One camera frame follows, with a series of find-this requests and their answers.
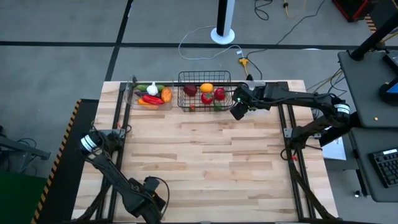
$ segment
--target red pepper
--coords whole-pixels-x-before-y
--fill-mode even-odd
[[[161,105],[164,104],[162,99],[159,99],[156,96],[151,96],[151,95],[144,95],[142,97],[142,100],[144,100],[146,103],[150,103],[152,105]]]
[[[213,102],[213,95],[211,93],[202,93],[200,99],[204,104],[210,104]]]
[[[218,88],[214,92],[214,98],[216,100],[224,100],[225,99],[225,90],[224,90],[224,88]]]

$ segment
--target black wire basket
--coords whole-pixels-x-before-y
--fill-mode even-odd
[[[188,96],[183,90],[183,85],[179,85],[178,106],[184,112],[226,111],[233,105],[229,71],[180,72],[178,82],[183,85],[195,85],[198,89],[195,96]],[[204,83],[211,83],[214,86],[213,93],[218,88],[224,88],[225,99],[221,101],[214,99],[211,104],[204,104],[200,99],[202,94],[200,86]]]

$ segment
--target gray floor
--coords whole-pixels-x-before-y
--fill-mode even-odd
[[[290,13],[302,13],[295,19],[286,18],[281,2],[275,0],[265,7],[270,20],[262,21],[254,14],[254,1],[237,0],[233,21],[235,42],[274,44],[300,17],[313,14],[321,1],[308,0],[304,12],[302,1],[290,1]],[[126,3],[126,0],[0,0],[0,40],[113,42]],[[197,27],[215,24],[215,15],[216,1],[135,0],[123,42],[176,43]],[[209,32],[198,31],[187,42],[210,43]],[[363,21],[345,22],[331,1],[326,1],[318,17],[302,22],[283,44],[357,45],[368,35],[370,31]],[[245,54],[252,51],[243,50]],[[187,57],[209,57],[218,51],[183,49],[182,53]],[[176,80],[184,70],[228,70],[233,79],[241,79],[244,70],[237,63],[239,56],[235,52],[229,50],[214,60],[193,61],[180,58],[177,49],[121,48],[112,80],[127,80],[132,75],[139,80]],[[48,161],[34,161],[38,176],[48,176],[76,100],[99,98],[111,53],[112,48],[0,47],[0,124],[11,139],[34,138],[37,147],[52,153]],[[263,72],[263,79],[304,79],[309,87],[336,72],[337,53],[268,50],[250,57]],[[249,71],[258,77],[253,67]],[[337,87],[348,89],[345,81]],[[328,89],[325,85],[319,92]],[[353,105],[349,92],[342,98]],[[32,167],[27,170],[29,175],[34,172]],[[396,223],[398,203],[354,198],[353,192],[359,186],[353,172],[329,170],[328,173],[342,218]]]

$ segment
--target wooden table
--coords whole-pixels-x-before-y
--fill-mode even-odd
[[[305,91],[302,80],[288,83],[292,91]],[[95,119],[98,129],[112,127],[119,84],[103,85]],[[132,131],[127,135],[121,168],[127,178],[141,182],[149,175],[167,181],[170,205],[163,222],[297,221],[287,162],[279,155],[284,140],[276,107],[249,112],[236,121],[229,111],[184,113],[177,107],[176,93],[173,102],[170,111],[130,111]],[[287,109],[284,111],[289,124]],[[294,112],[297,125],[313,119],[310,108],[295,106]],[[316,140],[307,144],[319,147]],[[306,148],[303,154],[311,189],[337,216],[322,152]],[[102,177],[91,164],[85,164],[73,218],[93,201]],[[163,185],[158,194],[167,198]],[[308,216],[302,191],[300,196]],[[143,219],[125,211],[118,195],[114,221]]]

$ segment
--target garlic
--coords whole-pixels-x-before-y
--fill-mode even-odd
[[[152,82],[152,85],[147,87],[147,92],[148,94],[154,96],[156,95],[159,91],[157,90],[157,87],[155,85],[155,82]]]

